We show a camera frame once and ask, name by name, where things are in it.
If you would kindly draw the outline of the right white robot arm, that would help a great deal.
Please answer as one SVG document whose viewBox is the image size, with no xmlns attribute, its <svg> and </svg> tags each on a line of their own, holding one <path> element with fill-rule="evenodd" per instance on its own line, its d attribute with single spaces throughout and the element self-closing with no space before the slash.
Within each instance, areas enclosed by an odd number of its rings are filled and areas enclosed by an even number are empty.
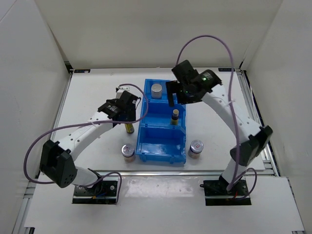
<svg viewBox="0 0 312 234">
<path fill-rule="evenodd" d="M 268 144 L 273 130 L 270 126 L 262 127 L 244 114 L 226 96 L 226 88 L 212 70 L 199 73 L 193 68 L 173 68 L 172 73 L 176 80 L 166 83 L 169 105 L 174 104 L 173 96 L 179 104 L 204 102 L 220 116 L 236 138 L 236 146 L 230 150 L 230 162 L 219 177 L 219 190 L 230 195 L 248 166 Z"/>
</svg>

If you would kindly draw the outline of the tall blue-label shaker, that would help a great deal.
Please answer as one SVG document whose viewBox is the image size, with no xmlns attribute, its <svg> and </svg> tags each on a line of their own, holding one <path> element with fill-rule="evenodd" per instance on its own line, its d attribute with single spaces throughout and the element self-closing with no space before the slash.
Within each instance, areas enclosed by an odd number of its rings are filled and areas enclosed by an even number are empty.
<svg viewBox="0 0 312 234">
<path fill-rule="evenodd" d="M 162 85 L 155 83 L 151 86 L 151 97 L 153 99 L 161 99 L 162 97 Z"/>
</svg>

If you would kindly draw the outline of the short red-label jar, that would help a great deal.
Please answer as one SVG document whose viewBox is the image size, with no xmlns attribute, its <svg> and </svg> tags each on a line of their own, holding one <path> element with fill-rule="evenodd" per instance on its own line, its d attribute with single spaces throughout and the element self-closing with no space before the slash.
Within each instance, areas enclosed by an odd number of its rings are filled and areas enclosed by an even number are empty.
<svg viewBox="0 0 312 234">
<path fill-rule="evenodd" d="M 193 159 L 198 159 L 204 149 L 204 144 L 200 140 L 193 140 L 188 150 L 188 156 Z"/>
</svg>

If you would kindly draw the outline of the short silver-lid jar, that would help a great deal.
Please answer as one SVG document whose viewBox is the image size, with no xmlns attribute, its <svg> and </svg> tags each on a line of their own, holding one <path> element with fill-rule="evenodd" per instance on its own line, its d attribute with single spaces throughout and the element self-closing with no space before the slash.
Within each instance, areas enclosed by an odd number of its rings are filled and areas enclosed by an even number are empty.
<svg viewBox="0 0 312 234">
<path fill-rule="evenodd" d="M 132 144 L 125 144 L 121 148 L 121 153 L 126 162 L 133 162 L 136 158 L 135 148 Z"/>
</svg>

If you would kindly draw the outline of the yellow-label brown bottle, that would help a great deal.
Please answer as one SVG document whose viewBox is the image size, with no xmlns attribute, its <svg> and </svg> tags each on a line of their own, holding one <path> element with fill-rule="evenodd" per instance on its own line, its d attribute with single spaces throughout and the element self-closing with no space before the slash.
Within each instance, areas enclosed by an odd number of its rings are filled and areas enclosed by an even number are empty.
<svg viewBox="0 0 312 234">
<path fill-rule="evenodd" d="M 131 123 L 125 124 L 125 129 L 128 134 L 133 134 L 135 131 L 134 126 Z"/>
<path fill-rule="evenodd" d="M 174 109 L 172 112 L 170 124 L 171 125 L 178 125 L 178 119 L 179 119 L 179 110 Z"/>
</svg>

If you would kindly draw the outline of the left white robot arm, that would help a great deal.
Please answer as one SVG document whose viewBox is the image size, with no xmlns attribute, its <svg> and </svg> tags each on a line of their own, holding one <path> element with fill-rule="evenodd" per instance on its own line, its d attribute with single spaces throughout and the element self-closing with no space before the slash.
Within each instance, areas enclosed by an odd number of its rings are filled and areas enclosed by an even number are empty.
<svg viewBox="0 0 312 234">
<path fill-rule="evenodd" d="M 66 137 L 43 145 L 39 169 L 59 187 L 70 184 L 85 187 L 91 195 L 102 190 L 99 176 L 90 169 L 75 165 L 77 157 L 103 133 L 113 129 L 120 122 L 132 122 L 136 119 L 138 97 L 123 91 L 118 98 L 108 99 L 101 105 L 86 126 L 78 127 Z"/>
</svg>

